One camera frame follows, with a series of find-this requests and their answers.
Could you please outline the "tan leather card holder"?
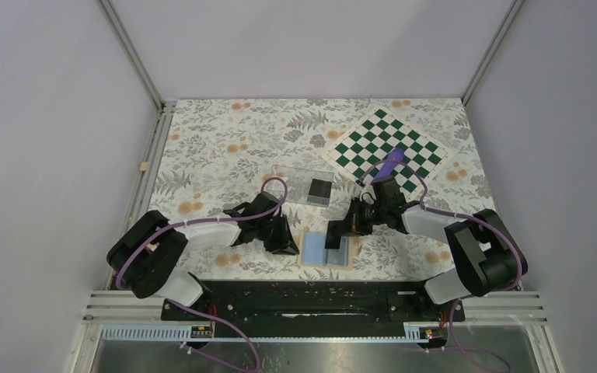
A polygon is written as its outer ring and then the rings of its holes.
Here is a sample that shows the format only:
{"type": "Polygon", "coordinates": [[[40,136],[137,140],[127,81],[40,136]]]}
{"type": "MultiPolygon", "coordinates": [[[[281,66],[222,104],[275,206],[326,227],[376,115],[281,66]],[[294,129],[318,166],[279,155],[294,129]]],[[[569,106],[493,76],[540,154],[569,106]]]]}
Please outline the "tan leather card holder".
{"type": "Polygon", "coordinates": [[[300,267],[324,267],[336,270],[351,270],[354,260],[354,246],[348,237],[340,241],[339,249],[326,248],[326,234],[303,232],[299,238],[300,267]]]}

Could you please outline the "blue credit card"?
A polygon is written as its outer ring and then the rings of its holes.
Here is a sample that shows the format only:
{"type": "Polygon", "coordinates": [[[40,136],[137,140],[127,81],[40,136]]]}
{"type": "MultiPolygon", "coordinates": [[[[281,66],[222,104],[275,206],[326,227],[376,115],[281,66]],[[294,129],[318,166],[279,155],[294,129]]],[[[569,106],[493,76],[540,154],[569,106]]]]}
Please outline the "blue credit card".
{"type": "Polygon", "coordinates": [[[318,232],[305,232],[302,239],[301,264],[324,266],[326,264],[326,236],[318,232]]]}

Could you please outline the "clear plastic box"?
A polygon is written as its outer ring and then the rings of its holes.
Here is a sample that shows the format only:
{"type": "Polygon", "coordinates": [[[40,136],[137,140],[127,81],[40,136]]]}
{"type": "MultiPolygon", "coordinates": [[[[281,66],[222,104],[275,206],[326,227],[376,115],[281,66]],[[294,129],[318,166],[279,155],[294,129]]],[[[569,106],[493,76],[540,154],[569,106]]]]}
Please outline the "clear plastic box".
{"type": "Polygon", "coordinates": [[[273,165],[271,176],[285,182],[288,191],[286,203],[313,207],[328,207],[330,205],[333,187],[331,172],[273,165]]]}

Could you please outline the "purple marker pen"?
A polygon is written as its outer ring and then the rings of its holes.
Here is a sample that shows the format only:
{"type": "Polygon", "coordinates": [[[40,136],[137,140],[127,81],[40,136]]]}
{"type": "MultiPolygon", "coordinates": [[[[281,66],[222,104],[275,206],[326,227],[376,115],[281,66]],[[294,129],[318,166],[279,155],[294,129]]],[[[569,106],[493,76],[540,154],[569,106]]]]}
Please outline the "purple marker pen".
{"type": "Polygon", "coordinates": [[[404,150],[399,147],[394,148],[384,159],[384,162],[381,164],[381,168],[375,175],[374,180],[383,178],[385,176],[390,176],[392,171],[401,163],[403,163],[403,158],[404,150]]]}

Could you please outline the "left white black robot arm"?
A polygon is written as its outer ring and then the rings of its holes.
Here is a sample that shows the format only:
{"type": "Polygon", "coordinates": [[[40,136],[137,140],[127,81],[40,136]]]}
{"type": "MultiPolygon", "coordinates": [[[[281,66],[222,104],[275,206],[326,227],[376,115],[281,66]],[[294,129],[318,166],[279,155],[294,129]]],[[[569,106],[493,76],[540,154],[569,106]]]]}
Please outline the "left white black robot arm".
{"type": "Polygon", "coordinates": [[[160,211],[148,211],[114,244],[106,261],[115,271],[117,289],[140,299],[163,297],[180,304],[191,319],[201,319],[210,299],[195,275],[177,268],[184,251],[255,240],[271,254],[299,254],[281,202],[268,192],[212,218],[170,223],[160,211]]]}

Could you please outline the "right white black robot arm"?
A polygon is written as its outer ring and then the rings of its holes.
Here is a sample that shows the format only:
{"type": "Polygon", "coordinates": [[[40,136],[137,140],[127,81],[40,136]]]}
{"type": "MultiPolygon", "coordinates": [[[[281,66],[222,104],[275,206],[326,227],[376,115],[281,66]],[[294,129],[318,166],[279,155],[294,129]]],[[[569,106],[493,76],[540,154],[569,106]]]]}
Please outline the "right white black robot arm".
{"type": "Polygon", "coordinates": [[[455,267],[424,282],[414,300],[422,319],[436,319],[457,298],[512,288],[526,273],[525,257],[496,211],[456,214],[407,201],[393,176],[374,180],[372,189],[371,202],[354,197],[345,218],[329,222],[325,247],[339,249],[344,237],[370,235],[377,225],[447,244],[455,267]]]}

